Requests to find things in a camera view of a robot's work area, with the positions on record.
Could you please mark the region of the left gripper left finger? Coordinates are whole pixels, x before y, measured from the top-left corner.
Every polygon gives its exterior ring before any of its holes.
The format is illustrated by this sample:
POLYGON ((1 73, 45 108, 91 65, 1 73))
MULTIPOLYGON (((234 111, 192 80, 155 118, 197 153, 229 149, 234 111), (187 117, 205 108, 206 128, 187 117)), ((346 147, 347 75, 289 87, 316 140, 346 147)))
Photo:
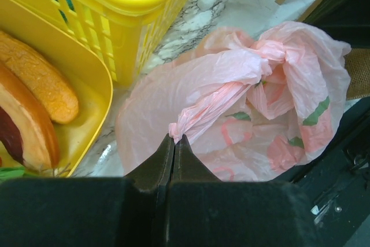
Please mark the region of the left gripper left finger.
POLYGON ((2 246, 164 246, 175 144, 165 137, 118 178, 16 178, 1 184, 2 246))

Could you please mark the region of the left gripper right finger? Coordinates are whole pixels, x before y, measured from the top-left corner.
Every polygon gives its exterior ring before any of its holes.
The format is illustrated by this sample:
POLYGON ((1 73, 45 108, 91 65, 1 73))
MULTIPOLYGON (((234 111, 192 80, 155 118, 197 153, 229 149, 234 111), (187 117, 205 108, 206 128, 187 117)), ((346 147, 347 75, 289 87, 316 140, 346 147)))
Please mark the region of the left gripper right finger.
POLYGON ((169 187, 170 246, 322 246, 310 202, 290 182, 222 182, 183 137, 169 187))

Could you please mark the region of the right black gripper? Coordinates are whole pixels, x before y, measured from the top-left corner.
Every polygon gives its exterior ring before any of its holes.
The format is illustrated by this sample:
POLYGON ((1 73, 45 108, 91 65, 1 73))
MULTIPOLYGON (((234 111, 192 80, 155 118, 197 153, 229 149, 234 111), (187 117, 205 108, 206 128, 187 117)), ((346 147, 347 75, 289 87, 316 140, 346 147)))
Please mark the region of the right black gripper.
POLYGON ((369 47, 369 0, 315 0, 300 20, 352 47, 369 47))

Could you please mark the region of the brown burlap tote bag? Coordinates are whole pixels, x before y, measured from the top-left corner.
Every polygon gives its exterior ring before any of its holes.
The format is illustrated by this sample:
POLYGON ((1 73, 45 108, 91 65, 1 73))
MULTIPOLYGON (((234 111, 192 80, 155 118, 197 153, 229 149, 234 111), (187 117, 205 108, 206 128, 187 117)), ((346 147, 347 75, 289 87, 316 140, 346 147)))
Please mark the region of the brown burlap tote bag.
POLYGON ((370 93, 369 49, 353 49, 345 56, 345 68, 351 78, 346 99, 369 97, 370 93))

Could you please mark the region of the pink plastic grocery bag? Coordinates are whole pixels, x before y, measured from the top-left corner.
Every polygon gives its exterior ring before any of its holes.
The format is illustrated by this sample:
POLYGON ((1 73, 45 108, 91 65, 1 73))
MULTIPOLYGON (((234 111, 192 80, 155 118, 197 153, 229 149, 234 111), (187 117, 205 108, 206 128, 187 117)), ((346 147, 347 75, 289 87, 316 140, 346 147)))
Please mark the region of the pink plastic grocery bag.
POLYGON ((223 181, 268 181, 318 158, 345 110, 348 43, 287 21, 257 40, 222 27, 141 78, 116 120, 124 173, 166 135, 223 181))

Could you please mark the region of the braided toy bread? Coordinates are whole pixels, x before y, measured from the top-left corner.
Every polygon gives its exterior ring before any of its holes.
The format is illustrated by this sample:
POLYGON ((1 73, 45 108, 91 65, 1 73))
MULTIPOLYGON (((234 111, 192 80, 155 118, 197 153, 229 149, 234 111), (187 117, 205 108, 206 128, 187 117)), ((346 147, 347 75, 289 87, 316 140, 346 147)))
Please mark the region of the braided toy bread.
POLYGON ((52 121, 68 124, 79 114, 79 100, 62 73, 40 53, 1 31, 1 62, 45 107, 52 121))

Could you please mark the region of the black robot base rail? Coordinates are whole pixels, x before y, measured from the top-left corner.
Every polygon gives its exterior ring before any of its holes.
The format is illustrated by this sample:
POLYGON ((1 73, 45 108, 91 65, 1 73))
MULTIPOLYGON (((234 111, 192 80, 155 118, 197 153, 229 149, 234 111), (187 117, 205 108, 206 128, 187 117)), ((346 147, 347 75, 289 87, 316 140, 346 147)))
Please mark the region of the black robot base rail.
POLYGON ((324 246, 369 246, 369 98, 350 102, 319 158, 279 178, 308 196, 324 246))

